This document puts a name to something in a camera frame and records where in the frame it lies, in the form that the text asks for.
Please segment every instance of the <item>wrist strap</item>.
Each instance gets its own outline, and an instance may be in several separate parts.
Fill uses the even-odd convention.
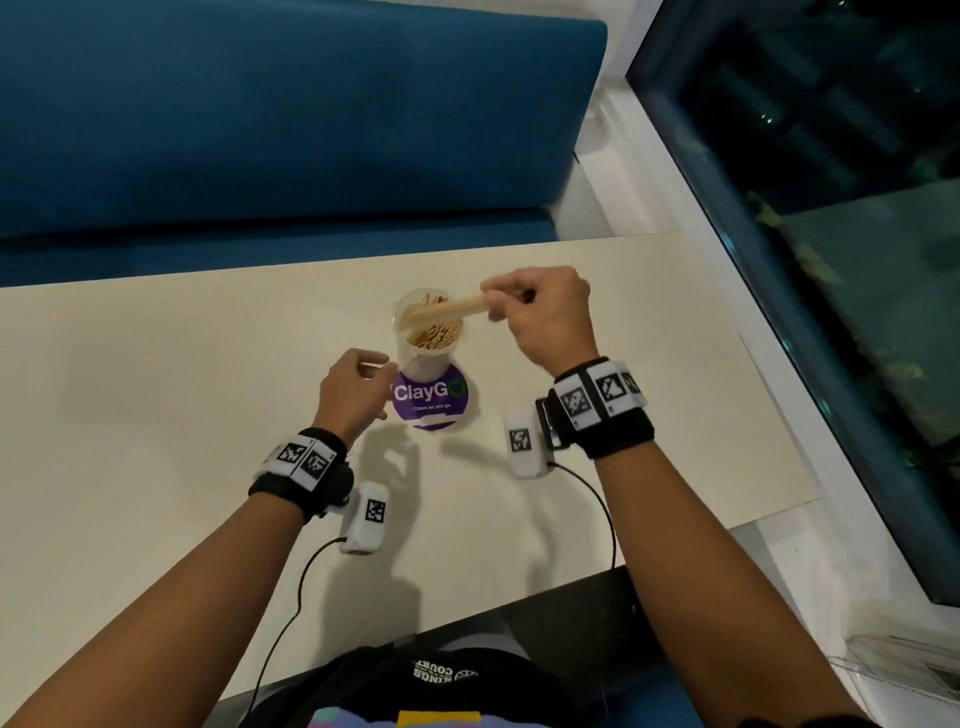
[[[545,406],[561,441],[593,460],[654,439],[646,404],[626,366],[602,356],[558,376]]]
[[[256,472],[248,491],[296,503],[309,521],[331,505],[342,505],[353,488],[347,446],[332,432],[308,427],[277,445]]]

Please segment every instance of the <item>white table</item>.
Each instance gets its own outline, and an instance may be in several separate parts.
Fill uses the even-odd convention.
[[[676,234],[338,260],[0,290],[0,720],[243,500],[251,473],[309,424],[346,348],[391,352],[392,303],[475,291],[523,265],[575,265],[603,352],[625,360],[658,441],[727,527],[816,491],[732,317]],[[384,548],[326,553],[265,682],[361,643],[430,629],[609,565],[604,516],[565,473],[516,481],[501,417],[549,378],[506,326],[470,320],[456,361],[464,420],[392,416],[356,445],[392,490]],[[596,482],[579,452],[561,461]],[[293,613],[305,530],[226,695],[252,687]]]

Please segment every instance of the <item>plastic cup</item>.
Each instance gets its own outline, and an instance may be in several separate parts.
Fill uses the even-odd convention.
[[[453,355],[453,350],[457,348],[457,343],[460,341],[458,336],[452,344],[443,349],[421,349],[407,341],[407,337],[413,332],[411,328],[400,331],[396,327],[396,322],[399,321],[403,309],[411,303],[423,303],[423,298],[428,293],[431,299],[437,296],[450,299],[450,295],[440,288],[418,288],[415,291],[410,291],[394,306],[396,363],[400,366],[401,374],[408,379],[421,382],[435,381],[444,375],[447,367],[450,366],[450,357]]]

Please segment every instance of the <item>black cable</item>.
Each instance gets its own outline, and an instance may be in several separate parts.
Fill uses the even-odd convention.
[[[274,656],[274,650],[276,646],[280,644],[280,639],[283,637],[283,634],[287,631],[287,628],[294,623],[294,619],[300,616],[300,612],[303,610],[303,580],[306,578],[306,573],[310,570],[310,565],[313,564],[314,559],[320,556],[321,552],[328,546],[333,546],[334,544],[342,544],[346,541],[346,538],[333,539],[332,541],[327,541],[323,546],[318,548],[313,552],[313,556],[306,562],[306,566],[303,567],[303,571],[300,573],[300,583],[297,585],[297,612],[290,617],[290,621],[283,625],[283,629],[280,630],[280,634],[276,636],[274,640],[274,646],[270,648],[270,652],[267,653],[267,659],[263,661],[263,668],[260,670],[260,676],[256,678],[256,686],[253,688],[253,697],[250,699],[250,707],[247,708],[247,715],[244,717],[244,720],[250,717],[250,713],[253,712],[253,705],[256,703],[256,694],[260,692],[260,683],[263,681],[263,673],[267,671],[267,665],[270,663],[270,658]]]
[[[610,538],[611,538],[611,541],[613,541],[613,559],[610,563],[610,568],[615,569],[616,568],[616,533],[613,531],[613,519],[610,517],[610,511],[607,510],[607,504],[603,501],[603,499],[600,497],[600,494],[596,492],[596,489],[592,485],[587,483],[581,476],[576,474],[566,465],[561,465],[560,463],[550,463],[550,467],[560,468],[562,471],[566,471],[567,473],[570,473],[571,475],[573,475],[575,478],[577,478],[577,480],[579,480],[581,483],[583,483],[588,488],[590,488],[590,492],[593,493],[593,497],[595,497],[597,499],[597,502],[600,503],[600,507],[603,508],[603,515],[607,517],[607,524],[610,526]]]

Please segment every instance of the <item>right hand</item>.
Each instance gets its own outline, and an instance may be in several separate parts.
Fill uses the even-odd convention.
[[[521,268],[480,284],[491,321],[507,320],[520,350],[552,377],[597,358],[590,285],[573,268]],[[526,291],[536,292],[523,303]]]

